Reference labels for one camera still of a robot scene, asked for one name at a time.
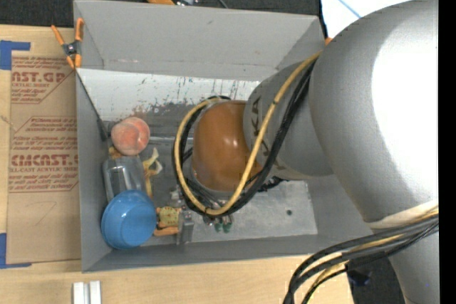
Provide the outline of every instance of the toy peach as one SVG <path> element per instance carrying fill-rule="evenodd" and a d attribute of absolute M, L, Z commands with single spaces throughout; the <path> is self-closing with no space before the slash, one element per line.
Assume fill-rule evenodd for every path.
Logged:
<path fill-rule="evenodd" d="M 114 147 L 125 156 L 135 156 L 143 151 L 149 137 L 149 126 L 138 117 L 128 117 L 115 124 L 111 130 Z"/>

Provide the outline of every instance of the blue cup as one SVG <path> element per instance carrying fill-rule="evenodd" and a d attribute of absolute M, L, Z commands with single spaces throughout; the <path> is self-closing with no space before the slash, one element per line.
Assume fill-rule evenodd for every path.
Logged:
<path fill-rule="evenodd" d="M 114 196 L 103 212 L 101 233 L 109 246 L 129 249 L 145 243 L 156 224 L 155 207 L 147 194 L 125 190 Z"/>

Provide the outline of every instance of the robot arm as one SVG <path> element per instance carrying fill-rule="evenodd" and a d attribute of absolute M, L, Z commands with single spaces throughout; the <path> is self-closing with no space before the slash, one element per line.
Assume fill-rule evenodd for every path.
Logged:
<path fill-rule="evenodd" d="M 217 185 L 214 165 L 196 153 L 190 178 L 236 204 L 239 195 L 225 199 L 223 193 L 243 190 L 239 175 L 242 184 L 252 189 L 261 167 L 269 163 L 274 139 L 290 113 L 288 101 L 293 100 L 293 118 L 269 176 L 309 179 L 334 173 L 374 233 L 410 223 L 438 208 L 437 23 L 438 0 L 403 3 L 359 20 L 334 38 L 315 63 L 298 73 L 299 65 L 280 70 L 256 88 L 241 112 L 237 108 L 223 117 L 226 129 L 239 124 L 242 115 L 242 130 L 237 128 L 231 139 L 222 138 L 222 149 L 234 148 L 234 155 L 248 157 L 264 132 L 249 171 L 244 171 L 245 162 L 234 167 L 229 164 L 232 158 L 224 159 L 234 177 L 218 174 L 224 178 Z M 293 73 L 299 75 L 277 103 L 274 96 Z M 306 84 L 300 86 L 299 80 Z M 308 97 L 298 99 L 298 88 Z M 268 119 L 271 105 L 276 110 Z M 217 139 L 217 131 L 212 140 L 207 138 L 208 129 L 211 125 L 217 129 L 220 123 L 208 122 L 198 130 L 210 114 L 202 113 L 195 127 L 196 152 L 210 149 Z M 262 131 L 259 126 L 265 121 L 268 126 Z M 214 153 L 220 148 L 214 147 Z M 222 214 L 229 208 L 199 210 Z M 438 249 L 437 232 L 391 256 L 407 304 L 440 302 Z"/>

